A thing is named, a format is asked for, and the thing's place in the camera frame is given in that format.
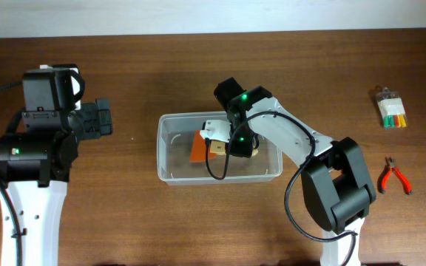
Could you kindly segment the orange scraper with wooden handle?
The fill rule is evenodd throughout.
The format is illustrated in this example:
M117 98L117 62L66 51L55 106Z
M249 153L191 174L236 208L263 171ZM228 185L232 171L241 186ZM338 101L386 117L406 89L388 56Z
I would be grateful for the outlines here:
M216 157L226 155L228 149L227 145L228 143L213 140L209 144L209 153L208 156L206 156L206 141L200 136L200 131L196 130L189 160L191 163L201 163L205 162L207 157L209 159L214 159Z

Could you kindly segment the clear plastic container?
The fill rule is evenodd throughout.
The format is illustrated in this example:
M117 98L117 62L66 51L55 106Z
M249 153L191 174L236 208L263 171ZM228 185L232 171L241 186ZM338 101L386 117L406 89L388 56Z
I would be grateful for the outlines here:
M258 183L271 181L283 172L282 152L260 136L253 140L259 146L252 157L229 157L227 175L223 173L226 144L214 140L210 147L200 136L208 120L225 120L225 112L167 114L160 117L157 138L159 179L168 185L211 185Z

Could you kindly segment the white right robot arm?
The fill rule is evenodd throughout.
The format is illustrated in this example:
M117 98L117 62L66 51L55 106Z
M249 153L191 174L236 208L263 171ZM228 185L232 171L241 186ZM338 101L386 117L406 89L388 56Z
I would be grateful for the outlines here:
M225 144L227 157L250 158L259 137L272 142L298 168L284 195L291 224L306 238L322 243L321 265L360 265L359 234L376 189L357 142L349 137L334 140L313 130L261 86L244 90L229 78L217 85L214 96L227 120L205 123L201 135L206 145L218 140ZM292 216L289 198L297 180L322 236L306 232Z

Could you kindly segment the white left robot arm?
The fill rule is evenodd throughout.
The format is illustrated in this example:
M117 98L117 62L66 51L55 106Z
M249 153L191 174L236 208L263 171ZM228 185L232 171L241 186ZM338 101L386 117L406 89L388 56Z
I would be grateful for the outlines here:
M25 107L0 137L2 265L56 265L61 213L83 140L113 133L109 101L82 103L75 64L41 65L21 81Z

